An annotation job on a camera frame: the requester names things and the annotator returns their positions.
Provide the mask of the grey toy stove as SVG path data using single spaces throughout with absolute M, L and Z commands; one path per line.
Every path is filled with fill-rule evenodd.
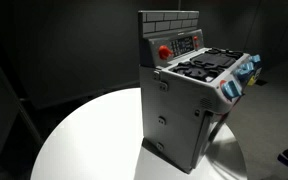
M 206 47 L 198 18 L 197 11 L 138 12 L 144 140 L 187 174 L 200 163 L 245 88 L 262 70 L 261 61 L 252 62 L 254 70 L 237 77 L 235 70 L 254 55 Z M 166 60 L 159 57 L 162 45 L 173 52 Z M 232 101 L 221 89 L 230 80 L 242 91 Z

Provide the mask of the red knob on back panel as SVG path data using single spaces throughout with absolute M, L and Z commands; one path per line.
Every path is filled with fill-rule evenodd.
M 166 45 L 160 46 L 158 53 L 159 53 L 159 57 L 162 60 L 166 60 L 169 56 L 173 54 L 173 52 Z

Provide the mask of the blue left front knob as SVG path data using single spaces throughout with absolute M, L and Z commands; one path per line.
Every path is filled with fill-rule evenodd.
M 221 85 L 222 92 L 224 96 L 232 101 L 236 97 L 240 97 L 242 95 L 241 89 L 238 87 L 234 80 L 227 81 Z

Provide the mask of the blue knob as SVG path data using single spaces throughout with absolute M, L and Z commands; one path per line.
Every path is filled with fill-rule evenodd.
M 236 97 L 240 97 L 242 95 L 241 89 L 238 87 L 234 80 L 227 81 L 221 85 L 222 92 L 224 96 L 232 101 Z
M 235 75 L 237 77 L 242 77 L 249 74 L 254 70 L 254 64 L 252 62 L 242 64 L 238 69 L 235 70 Z
M 254 55 L 254 56 L 250 56 L 249 60 L 253 63 L 259 63 L 261 61 L 260 55 Z

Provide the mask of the blue middle front knob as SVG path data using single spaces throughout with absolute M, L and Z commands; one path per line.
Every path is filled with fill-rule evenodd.
M 237 77 L 242 77 L 249 74 L 254 70 L 254 64 L 252 62 L 242 64 L 238 69 L 235 70 L 235 75 Z

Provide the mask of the blue right front knob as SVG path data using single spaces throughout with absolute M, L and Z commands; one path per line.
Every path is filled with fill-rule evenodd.
M 254 55 L 254 56 L 250 56 L 249 60 L 253 63 L 259 63 L 261 61 L 260 55 Z

